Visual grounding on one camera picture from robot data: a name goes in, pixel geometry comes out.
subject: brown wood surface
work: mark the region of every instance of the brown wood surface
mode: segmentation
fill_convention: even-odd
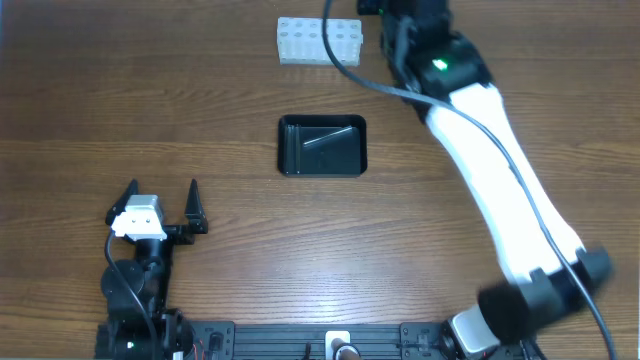
[[[355,17],[355,0],[336,0]],[[638,349],[640,5],[452,0],[549,196],[616,275],[598,303],[620,358]],[[441,321],[501,279],[448,154],[400,100],[331,67],[280,66],[279,16],[319,0],[5,0],[0,47],[0,356],[92,357],[107,207],[131,178],[181,220],[198,179],[210,233],[175,256],[170,304],[238,323]],[[357,72],[390,81],[380,21]],[[276,125],[358,113],[369,169],[288,179]],[[118,243],[119,257],[131,246]],[[587,312],[540,336],[604,359]]]

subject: white plastic block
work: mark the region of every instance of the white plastic block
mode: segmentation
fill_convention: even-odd
[[[342,64],[360,64],[360,46],[363,43],[360,20],[329,19],[327,35],[331,50]],[[331,64],[322,43],[322,19],[281,17],[278,19],[277,39],[281,65]]]

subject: green light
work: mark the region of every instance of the green light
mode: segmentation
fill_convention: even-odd
[[[432,61],[432,63],[433,66],[435,66],[440,71],[445,71],[449,67],[449,65],[442,59],[435,59]]]

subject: gray cable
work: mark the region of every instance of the gray cable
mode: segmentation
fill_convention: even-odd
[[[567,259],[564,257],[564,255],[562,255],[562,252],[558,248],[558,245],[553,240],[553,236],[549,232],[549,229],[547,229],[547,226],[544,223],[544,220],[542,219],[542,215],[540,214],[540,210],[538,210],[538,206],[536,205],[536,203],[535,203],[535,201],[533,199],[533,196],[531,195],[531,192],[529,191],[529,188],[527,187],[527,184],[525,183],[524,178],[522,177],[522,174],[520,173],[520,170],[518,170],[518,167],[516,166],[516,163],[513,161],[513,159],[511,158],[511,155],[509,154],[507,149],[502,145],[500,140],[486,126],[481,124],[478,120],[476,120],[476,119],[472,118],[471,116],[467,115],[466,113],[456,109],[454,106],[452,106],[451,104],[449,104],[447,102],[432,98],[430,96],[414,93],[414,92],[403,90],[403,89],[394,88],[392,86],[379,84],[379,83],[376,83],[376,82],[373,82],[373,81],[370,81],[370,80],[367,80],[367,79],[363,79],[363,78],[360,78],[359,76],[357,76],[356,74],[350,72],[349,70],[347,70],[347,68],[345,68],[344,65],[342,65],[340,63],[340,61],[338,61],[338,59],[336,58],[335,54],[331,50],[331,45],[329,44],[329,37],[327,35],[327,19],[329,18],[329,12],[331,10],[331,3],[332,2],[333,2],[333,0],[326,0],[325,5],[324,5],[324,10],[323,10],[323,13],[322,13],[322,41],[324,43],[324,47],[325,47],[325,49],[327,51],[327,54],[329,55],[329,58],[331,59],[331,62],[333,63],[333,65],[335,65],[335,67],[344,76],[346,76],[347,78],[349,78],[350,80],[352,80],[356,84],[358,84],[360,86],[363,86],[365,88],[369,88],[369,89],[376,90],[376,91],[379,91],[379,92],[382,92],[382,93],[385,93],[385,94],[389,94],[389,95],[393,95],[393,96],[398,96],[398,97],[401,97],[401,98],[404,98],[404,99],[413,100],[413,101],[416,101],[416,102],[421,102],[421,103],[425,103],[425,104],[429,104],[429,105],[433,105],[433,106],[440,106],[442,108],[445,108],[445,109],[447,109],[447,110],[449,110],[449,111],[451,111],[451,112],[463,117],[464,119],[466,119],[470,123],[472,123],[475,127],[480,129],[489,138],[489,140],[491,140],[491,142],[500,150],[502,155],[507,160],[507,163],[509,163],[509,167],[511,168],[511,171],[513,172],[513,175],[516,177],[516,180],[518,181],[518,183],[522,187],[522,190],[524,191],[524,193],[525,193],[525,195],[527,197],[527,200],[529,201],[529,204],[531,205],[531,209],[533,210],[533,213],[536,216],[536,219],[538,220],[538,224],[540,226],[540,230],[542,230],[542,233],[544,234],[545,238],[547,239],[547,242],[549,243],[549,246],[551,246],[551,249],[556,254],[558,259],[560,260],[560,263],[562,264],[562,267],[567,271],[567,273],[569,274],[569,277],[571,278],[573,283],[580,290],[580,294],[582,295],[584,301],[587,303],[587,306],[589,307],[589,310],[591,310],[591,313],[593,314],[593,317],[595,318],[596,323],[598,324],[598,327],[600,328],[600,332],[602,333],[602,337],[604,338],[605,345],[607,346],[607,352],[609,353],[609,359],[616,360],[617,359],[617,355],[616,355],[615,345],[613,343],[613,338],[611,337],[611,333],[609,332],[609,329],[607,328],[607,325],[604,322],[604,319],[602,318],[602,314],[600,314],[600,310],[598,310],[598,306],[593,301],[593,298],[591,297],[591,295],[587,291],[587,289],[584,286],[584,284],[582,284],[582,282],[580,281],[580,278],[578,277],[576,272],[571,267],[571,264],[569,264],[569,261],[567,261]]]
[[[113,240],[114,236],[115,236],[115,232],[113,230],[109,230],[109,235],[107,235],[107,241],[104,244],[104,257],[107,259],[107,262],[109,263],[109,267],[111,267],[114,274],[116,274],[116,277],[118,278],[118,281],[120,282],[120,284],[125,289],[127,289],[127,292],[133,299],[133,302],[138,308],[138,311],[140,312],[140,314],[142,314],[142,318],[144,319],[144,322],[147,323],[147,327],[149,328],[149,334],[151,336],[151,359],[157,360],[156,347],[158,346],[158,334],[156,333],[156,327],[153,325],[151,318],[149,317],[147,312],[144,310],[144,306],[142,306],[140,299],[131,288],[131,285],[129,285],[129,282],[127,281],[127,279],[124,277],[124,275],[122,275],[122,272],[120,271],[120,269],[118,269],[118,267],[116,266],[115,262],[113,261],[113,257],[111,257],[111,240]]]

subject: wood grain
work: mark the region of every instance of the wood grain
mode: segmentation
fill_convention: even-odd
[[[355,17],[355,1],[333,15]],[[210,233],[177,250],[171,305],[238,323],[441,321],[501,279],[464,182],[410,107],[331,67],[278,64],[279,16],[311,0],[5,0],[0,42],[0,356],[93,356],[106,319],[106,208],[131,178],[180,221],[199,181]],[[621,359],[638,349],[640,4],[458,0],[550,197],[616,275],[598,297]],[[390,82],[379,19],[357,72]],[[287,179],[290,113],[367,119],[358,179]],[[131,255],[118,243],[114,253]],[[590,314],[549,358],[603,359]]]

